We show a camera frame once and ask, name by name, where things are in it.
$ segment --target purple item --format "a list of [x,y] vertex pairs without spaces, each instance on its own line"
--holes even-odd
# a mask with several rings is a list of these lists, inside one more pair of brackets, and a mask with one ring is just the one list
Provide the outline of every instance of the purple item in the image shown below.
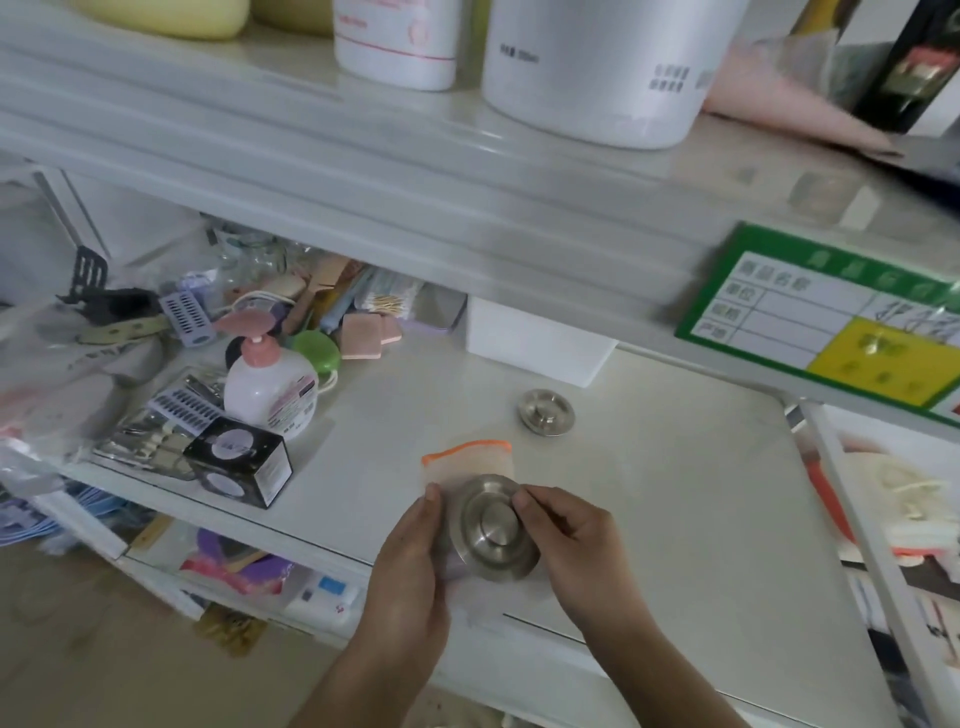
[[191,554],[180,567],[223,581],[242,595],[278,595],[283,582],[293,570],[294,563],[266,554],[240,571],[229,569],[235,563],[256,553],[259,549],[241,544],[201,528],[197,531],[199,552]]

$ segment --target hand soap bottle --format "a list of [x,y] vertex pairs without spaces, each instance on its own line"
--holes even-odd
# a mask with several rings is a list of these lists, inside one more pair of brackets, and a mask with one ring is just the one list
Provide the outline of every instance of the hand soap bottle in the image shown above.
[[246,337],[241,357],[227,375],[224,410],[291,440],[310,424],[317,408],[317,373],[303,354],[282,349],[267,335],[275,323],[272,315],[255,308],[216,323],[220,331]]

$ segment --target white container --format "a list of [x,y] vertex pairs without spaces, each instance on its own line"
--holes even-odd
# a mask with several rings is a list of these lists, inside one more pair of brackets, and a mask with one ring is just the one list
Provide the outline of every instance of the white container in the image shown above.
[[528,372],[588,387],[616,340],[470,296],[467,351]]
[[749,0],[494,0],[483,95],[599,144],[680,143]]
[[247,337],[227,374],[224,411],[232,418],[292,440],[317,409],[318,378],[303,354],[282,349],[267,331],[274,317],[247,308],[217,322],[217,329]]
[[337,62],[382,84],[443,91],[457,78],[464,0],[335,0]]

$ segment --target yellow label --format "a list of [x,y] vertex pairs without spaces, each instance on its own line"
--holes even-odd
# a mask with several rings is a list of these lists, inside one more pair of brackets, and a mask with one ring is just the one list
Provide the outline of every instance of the yellow label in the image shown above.
[[960,349],[854,318],[806,370],[919,407],[960,376]]

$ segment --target price tag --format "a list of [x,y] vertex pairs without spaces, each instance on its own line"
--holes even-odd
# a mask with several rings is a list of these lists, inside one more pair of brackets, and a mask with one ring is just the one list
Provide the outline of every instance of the price tag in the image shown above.
[[757,226],[677,336],[960,426],[960,284]]

